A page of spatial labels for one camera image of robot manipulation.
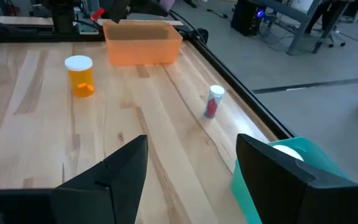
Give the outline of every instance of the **wooden table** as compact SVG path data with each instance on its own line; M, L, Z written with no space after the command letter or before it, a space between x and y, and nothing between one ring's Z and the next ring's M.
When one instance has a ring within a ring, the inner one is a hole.
M94 60L89 98L71 94L73 54ZM138 223L246 223L230 187L236 135L276 140L269 128L189 42L171 65L113 67L106 54L95 42L0 44L0 189L56 187L147 134ZM226 94L207 119L214 84Z

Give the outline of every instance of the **gray floor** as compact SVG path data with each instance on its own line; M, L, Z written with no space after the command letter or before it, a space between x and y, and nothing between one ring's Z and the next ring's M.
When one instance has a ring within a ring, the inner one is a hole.
M211 9L231 17L233 3L209 1ZM199 7L177 1L174 10L195 27L209 31L208 46L250 89L358 78L358 41L345 37L345 47L321 48L318 54L289 56L290 39L271 47L244 37L230 23ZM339 27L358 39L358 24ZM273 33L281 37L282 30ZM334 162L358 182L358 84L310 88L258 95L273 114L296 134L319 144Z

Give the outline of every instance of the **white cap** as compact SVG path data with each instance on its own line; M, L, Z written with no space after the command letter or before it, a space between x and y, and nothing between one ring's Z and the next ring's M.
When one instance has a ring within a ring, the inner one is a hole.
M285 154L294 157L295 159L299 159L300 161L303 161L303 158L299 153L297 153L295 150L291 149L290 147L283 146L283 145L276 145L273 146L273 148L278 149L281 152L284 152Z
M215 96L222 96L224 94L224 88L219 85L212 85L209 90Z
M90 69L93 65L92 59L85 55L74 55L65 60L67 70L81 72Z

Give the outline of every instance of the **white object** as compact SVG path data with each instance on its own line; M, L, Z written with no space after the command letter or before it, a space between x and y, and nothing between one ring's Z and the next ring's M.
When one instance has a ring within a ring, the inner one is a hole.
M291 7L301 12L308 12L313 0L293 0Z
M300 161L303 161L303 158L301 157L301 155L299 155L299 153L297 153L295 150L291 149L290 147L287 146L283 146L283 145L276 145L273 146L273 148L284 152L285 154L294 157L295 159L299 159Z
M65 65L67 70L82 72L90 69L93 65L93 61L90 57L85 55L74 55L65 60Z
M222 97L224 94L224 88L219 85L212 85L209 90L214 97Z

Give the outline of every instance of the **orange plastic bin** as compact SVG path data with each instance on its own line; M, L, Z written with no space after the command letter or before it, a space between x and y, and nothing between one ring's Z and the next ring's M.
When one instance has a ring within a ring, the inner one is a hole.
M120 66L173 63L183 39L167 22L106 21L103 29L109 61Z

